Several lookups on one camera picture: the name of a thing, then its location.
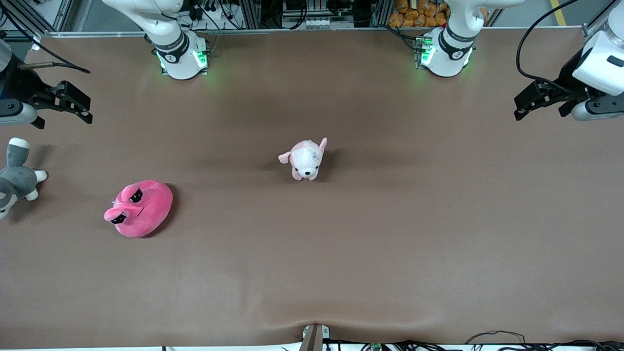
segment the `black cable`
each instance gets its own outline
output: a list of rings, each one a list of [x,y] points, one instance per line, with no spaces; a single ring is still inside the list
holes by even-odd
[[[223,15],[225,16],[225,19],[227,19],[227,20],[228,20],[228,22],[229,22],[229,23],[231,23],[231,24],[232,24],[232,26],[234,26],[234,28],[236,28],[236,29],[242,29],[241,27],[239,27],[239,26],[237,26],[236,24],[234,24],[234,22],[232,22],[232,20],[230,19],[230,17],[228,17],[228,16],[225,14],[225,7],[223,6],[223,2],[221,2],[221,0],[219,0],[219,5],[221,6],[221,11],[223,11]]]
[[[160,15],[161,15],[161,16],[163,16],[164,18],[173,19],[173,20],[174,20],[174,21],[176,21],[178,24],[179,24],[180,22],[182,22],[182,23],[186,24],[186,25],[188,26],[187,28],[189,28],[189,29],[190,29],[191,27],[193,27],[193,23],[195,22],[195,21],[192,21],[191,23],[185,22],[185,21],[183,21],[183,20],[182,20],[182,17],[181,17],[181,16],[178,16],[178,17],[171,17],[171,16],[168,16],[168,15],[166,15],[166,14],[164,14],[164,13],[161,13]]]
[[[6,21],[9,18],[7,16],[4,15],[4,11],[0,11],[0,21],[2,21],[2,23],[0,24],[0,27],[4,27],[4,25],[6,24]]]
[[[217,26],[217,23],[215,22],[215,20],[212,19],[212,17],[210,17],[210,15],[206,12],[206,10],[203,9],[203,7],[200,6],[199,8],[202,9],[203,13],[206,14],[206,17],[215,25],[215,28],[218,31],[219,30],[219,26]]]
[[[301,13],[299,15],[299,19],[297,20],[297,23],[295,23],[295,25],[290,27],[290,28],[284,28],[279,23],[277,23],[277,19],[275,18],[275,12],[273,11],[273,9],[275,8],[275,4],[276,3],[277,3],[277,0],[272,0],[271,1],[271,6],[269,7],[269,12],[271,14],[271,19],[273,20],[273,23],[275,23],[275,26],[277,28],[290,29],[291,31],[293,31],[293,30],[299,28],[305,22],[306,16],[308,15],[308,2],[306,0],[301,0],[301,4],[303,6],[301,7]]]
[[[37,44],[41,49],[43,49],[43,51],[45,51],[48,54],[54,56],[56,59],[61,60],[62,62],[66,63],[68,68],[75,69],[77,71],[80,71],[80,72],[83,72],[83,73],[87,73],[87,74],[91,73],[88,69],[82,68],[80,66],[76,66],[75,64],[69,62],[68,60],[64,59],[63,57],[60,57],[59,55],[54,53],[54,51],[52,51],[52,50],[48,49],[47,47],[43,46],[38,40],[35,40],[34,37],[32,37],[25,30],[23,30],[22,27],[17,25],[17,23],[15,22],[13,17],[11,17],[11,15],[9,14],[9,10],[4,6],[4,4],[1,1],[0,1],[0,9],[4,13],[4,15],[9,19],[9,21],[13,24],[13,26],[15,26],[15,28],[17,28],[17,30],[20,31],[25,37],[27,37],[28,40],[30,40],[33,44]]]
[[[523,344],[527,343],[526,339],[524,338],[524,335],[522,335],[520,333],[508,332],[508,331],[505,331],[505,330],[490,330],[489,332],[478,333],[478,334],[475,334],[475,335],[471,336],[470,338],[468,338],[468,340],[466,340],[466,342],[464,342],[464,344],[469,344],[474,339],[476,339],[478,337],[481,337],[483,335],[494,335],[494,334],[499,334],[499,333],[515,335],[517,337],[522,338],[522,343]]]
[[[404,341],[404,342],[398,342],[395,344],[392,344],[395,347],[404,347],[407,351],[413,351],[416,348],[412,347],[410,349],[410,346],[416,346],[416,347],[420,347],[422,349],[425,349],[427,351],[462,351],[462,350],[447,350],[444,347],[441,347],[438,344],[432,344],[429,342],[422,342],[422,341],[415,341],[415,340],[408,340],[408,341]]]
[[[50,67],[65,67],[65,68],[72,68],[73,67],[71,65],[68,65],[64,62],[50,62],[49,63],[50,66],[41,66],[41,67],[30,67],[29,69],[40,69],[40,68],[50,68]]]
[[[226,8],[226,10],[230,13],[230,15],[228,16],[229,19],[233,19],[236,22],[236,25],[240,28],[243,29],[242,26],[238,23],[238,20],[236,19],[236,13],[234,11],[232,11],[232,1],[228,0],[228,2],[224,2],[223,5],[228,4],[228,7]]]
[[[338,0],[333,0],[333,2],[337,5],[338,4]],[[329,12],[331,12],[334,16],[338,16],[338,17],[343,17],[343,16],[349,16],[353,13],[353,7],[347,10],[340,10],[337,7],[330,7],[330,1],[327,2],[327,10]]]
[[[412,36],[407,36],[403,33],[401,33],[398,29],[395,31],[392,27],[389,27],[385,24],[379,24],[376,27],[380,27],[380,28],[385,28],[388,31],[390,31],[392,34],[398,36],[401,38],[401,40],[403,40],[403,43],[410,49],[412,49],[413,51],[420,51],[419,49],[417,49],[416,47],[412,46],[412,44],[409,41],[414,41],[416,40],[416,37],[412,37]]]
[[[520,39],[520,42],[518,43],[518,50],[515,53],[515,67],[518,70],[518,72],[520,72],[521,75],[529,78],[529,79],[535,79],[536,81],[544,81],[547,82],[559,89],[562,89],[564,91],[566,91],[568,94],[570,95],[574,95],[574,92],[572,92],[570,89],[566,89],[560,85],[558,85],[557,83],[550,81],[546,78],[542,78],[540,76],[534,76],[533,74],[528,74],[525,71],[522,70],[521,66],[520,66],[520,52],[522,50],[522,46],[524,45],[524,41],[527,40],[527,37],[529,36],[529,34],[533,31],[533,29],[535,29],[535,27],[537,27],[537,25],[539,24],[539,22],[542,22],[546,17],[550,16],[551,14],[557,12],[558,10],[561,10],[562,8],[564,8],[565,6],[568,6],[570,4],[573,4],[575,2],[577,2],[578,0],[569,0],[567,2],[564,2],[563,4],[553,8],[552,10],[549,10],[548,12],[546,12],[545,14],[542,15],[542,17],[538,18],[537,21],[535,21],[533,24],[531,24],[531,26],[529,27],[529,29],[527,30],[527,32],[524,33],[524,35],[522,36],[522,39]]]

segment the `stuffed animal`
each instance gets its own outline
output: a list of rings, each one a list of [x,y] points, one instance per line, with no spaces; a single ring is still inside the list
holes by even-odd
[[[13,138],[9,141],[6,167],[0,171],[0,219],[8,215],[17,200],[36,200],[39,197],[37,183],[47,179],[46,172],[24,166],[30,148],[24,139]]]
[[[327,138],[323,138],[320,146],[312,140],[302,141],[293,146],[286,154],[280,155],[279,159],[283,164],[290,162],[293,166],[293,178],[295,180],[304,178],[315,180],[326,146]]]
[[[128,185],[113,201],[104,219],[113,223],[126,237],[140,238],[153,232],[169,214],[173,193],[156,180],[144,180]]]

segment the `plush eye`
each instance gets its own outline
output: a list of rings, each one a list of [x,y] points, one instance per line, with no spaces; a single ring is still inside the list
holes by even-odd
[[[114,220],[110,221],[113,224],[124,223],[124,219],[126,218],[125,213],[121,213]]]
[[[143,192],[141,191],[141,189],[137,189],[137,192],[135,192],[134,195],[130,198],[130,202],[137,203],[141,201],[141,197],[143,197]]]

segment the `pink plush toy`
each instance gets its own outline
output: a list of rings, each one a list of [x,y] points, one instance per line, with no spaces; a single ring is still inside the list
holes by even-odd
[[[283,164],[290,162],[295,180],[304,178],[315,180],[318,176],[318,167],[323,160],[325,146],[327,146],[327,138],[323,138],[320,146],[312,140],[302,141],[286,154],[280,155],[279,159]]]
[[[156,180],[144,180],[125,187],[106,211],[104,219],[131,238],[144,237],[167,217],[173,203],[171,189]]]

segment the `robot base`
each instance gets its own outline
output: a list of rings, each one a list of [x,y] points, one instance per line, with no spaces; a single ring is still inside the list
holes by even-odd
[[[197,74],[206,74],[208,71],[209,55],[206,39],[191,31],[185,31],[185,34],[188,36],[190,43],[188,50],[180,57],[178,62],[167,62],[167,60],[160,57],[160,54],[156,53],[160,59],[160,66],[164,76],[185,80],[191,79]]]
[[[451,59],[440,47],[439,38],[443,30],[444,28],[437,27],[423,35],[428,39],[431,38],[431,43],[424,52],[416,53],[416,64],[418,68],[425,67],[437,76],[452,77],[460,73],[462,68],[468,64],[468,58],[472,53],[472,49],[458,60]]]

